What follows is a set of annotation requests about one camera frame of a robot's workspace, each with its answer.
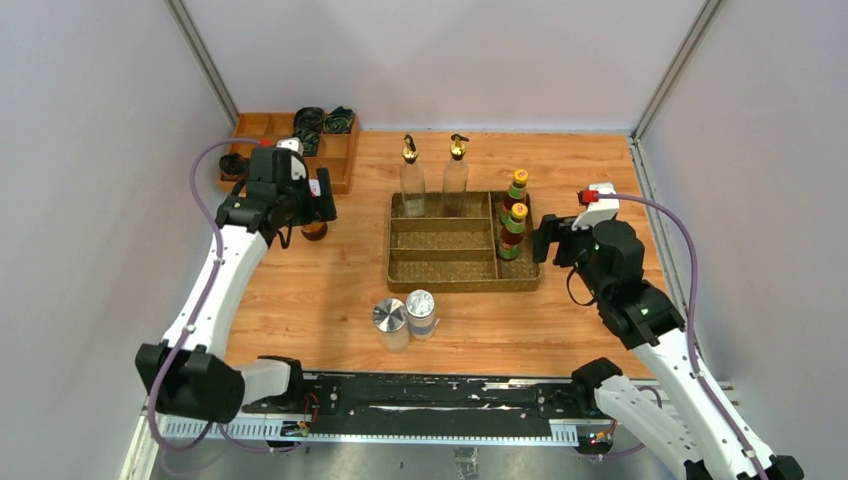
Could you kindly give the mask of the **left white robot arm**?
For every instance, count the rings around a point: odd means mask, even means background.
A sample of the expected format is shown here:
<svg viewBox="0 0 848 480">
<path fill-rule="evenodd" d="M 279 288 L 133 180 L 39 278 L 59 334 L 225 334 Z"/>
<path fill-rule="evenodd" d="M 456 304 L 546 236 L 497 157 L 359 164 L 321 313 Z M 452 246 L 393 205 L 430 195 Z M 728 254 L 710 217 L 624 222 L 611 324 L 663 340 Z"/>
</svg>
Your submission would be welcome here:
<svg viewBox="0 0 848 480">
<path fill-rule="evenodd" d="M 215 212 L 201 211 L 212 228 L 203 268 L 163 338 L 135 358 L 149 403 L 159 414 L 218 424 L 257 401 L 296 412 L 307 390 L 298 361 L 264 355 L 232 367 L 226 344 L 249 280 L 273 245 L 288 248 L 294 228 L 336 219 L 329 171 L 309 169 L 297 138 L 258 142 L 247 179 Z"/>
</svg>

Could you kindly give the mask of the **clear oil bottle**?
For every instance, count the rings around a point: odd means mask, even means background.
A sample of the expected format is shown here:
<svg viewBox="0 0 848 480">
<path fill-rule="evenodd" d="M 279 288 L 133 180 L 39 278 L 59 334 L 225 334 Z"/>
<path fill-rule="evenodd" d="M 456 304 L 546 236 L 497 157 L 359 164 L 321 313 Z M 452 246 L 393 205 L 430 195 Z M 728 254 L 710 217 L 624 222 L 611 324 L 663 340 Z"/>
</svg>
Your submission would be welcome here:
<svg viewBox="0 0 848 480">
<path fill-rule="evenodd" d="M 419 152 L 410 134 L 404 136 L 400 183 L 404 214 L 407 217 L 424 217 L 426 213 L 426 182 L 423 168 L 418 163 Z"/>
</svg>

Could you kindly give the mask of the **yellow-cap sauce bottle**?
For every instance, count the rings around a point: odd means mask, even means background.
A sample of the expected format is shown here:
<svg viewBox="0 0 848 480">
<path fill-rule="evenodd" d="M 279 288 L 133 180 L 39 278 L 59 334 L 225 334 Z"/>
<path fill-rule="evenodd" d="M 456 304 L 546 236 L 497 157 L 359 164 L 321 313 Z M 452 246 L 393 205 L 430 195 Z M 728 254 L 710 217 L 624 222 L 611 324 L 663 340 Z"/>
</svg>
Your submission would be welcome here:
<svg viewBox="0 0 848 480">
<path fill-rule="evenodd" d="M 504 261 L 512 261 L 518 257 L 519 246 L 526 233 L 526 217 L 528 207 L 521 202 L 511 206 L 503 220 L 496 247 L 497 255 Z"/>
<path fill-rule="evenodd" d="M 501 203 L 499 219 L 502 223 L 509 217 L 511 208 L 515 203 L 525 202 L 528 180 L 529 173 L 527 170 L 517 169 L 514 171 L 512 181 L 506 189 Z"/>
</svg>

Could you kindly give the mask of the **red-lid sauce jar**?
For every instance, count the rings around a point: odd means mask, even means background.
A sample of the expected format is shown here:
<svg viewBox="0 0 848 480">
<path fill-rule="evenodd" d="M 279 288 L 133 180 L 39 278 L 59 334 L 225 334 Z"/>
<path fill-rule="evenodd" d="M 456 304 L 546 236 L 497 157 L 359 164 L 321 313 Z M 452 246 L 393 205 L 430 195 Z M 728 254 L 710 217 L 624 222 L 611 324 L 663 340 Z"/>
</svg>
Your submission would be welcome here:
<svg viewBox="0 0 848 480">
<path fill-rule="evenodd" d="M 329 227 L 326 222 L 314 222 L 301 227 L 302 236 L 312 242 L 321 241 L 328 233 Z"/>
</svg>

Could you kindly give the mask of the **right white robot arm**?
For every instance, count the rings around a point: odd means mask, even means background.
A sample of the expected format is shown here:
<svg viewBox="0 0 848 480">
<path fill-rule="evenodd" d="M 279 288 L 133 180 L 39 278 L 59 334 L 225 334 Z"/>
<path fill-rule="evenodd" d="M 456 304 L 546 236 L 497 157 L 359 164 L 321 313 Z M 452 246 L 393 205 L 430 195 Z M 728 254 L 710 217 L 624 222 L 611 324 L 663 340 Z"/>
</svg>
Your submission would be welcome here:
<svg viewBox="0 0 848 480">
<path fill-rule="evenodd" d="M 650 403 L 607 358 L 573 371 L 571 403 L 625 426 L 678 479 L 801 479 L 790 455 L 778 455 L 745 423 L 687 345 L 680 310 L 644 277 L 644 244 L 616 218 L 580 228 L 574 217 L 543 216 L 532 235 L 533 260 L 579 276 L 603 325 L 649 368 L 677 414 Z"/>
</svg>

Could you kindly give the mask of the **brownish glass oil bottle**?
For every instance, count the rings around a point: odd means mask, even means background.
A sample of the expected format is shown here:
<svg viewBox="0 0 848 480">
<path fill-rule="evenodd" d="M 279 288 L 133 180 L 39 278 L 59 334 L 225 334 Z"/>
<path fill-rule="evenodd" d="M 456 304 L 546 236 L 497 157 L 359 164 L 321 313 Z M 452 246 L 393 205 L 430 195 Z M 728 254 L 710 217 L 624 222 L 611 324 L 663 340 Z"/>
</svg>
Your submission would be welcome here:
<svg viewBox="0 0 848 480">
<path fill-rule="evenodd" d="M 442 208 L 447 217 L 460 217 L 464 209 L 469 175 L 465 160 L 469 139 L 459 133 L 451 135 L 450 160 L 443 172 Z"/>
</svg>

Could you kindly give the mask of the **woven wicker divided tray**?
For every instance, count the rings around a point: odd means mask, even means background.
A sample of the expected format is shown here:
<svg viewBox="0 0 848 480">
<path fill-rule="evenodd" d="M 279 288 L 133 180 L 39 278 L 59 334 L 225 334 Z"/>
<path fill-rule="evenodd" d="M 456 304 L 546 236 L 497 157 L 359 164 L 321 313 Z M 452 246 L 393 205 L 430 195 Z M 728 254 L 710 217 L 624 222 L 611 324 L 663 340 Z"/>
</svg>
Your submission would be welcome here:
<svg viewBox="0 0 848 480">
<path fill-rule="evenodd" d="M 525 292 L 539 288 L 532 261 L 532 212 L 514 260 L 498 255 L 503 191 L 469 191 L 460 216 L 445 217 L 441 193 L 429 192 L 425 215 L 408 217 L 399 192 L 390 197 L 386 282 L 394 293 Z"/>
</svg>

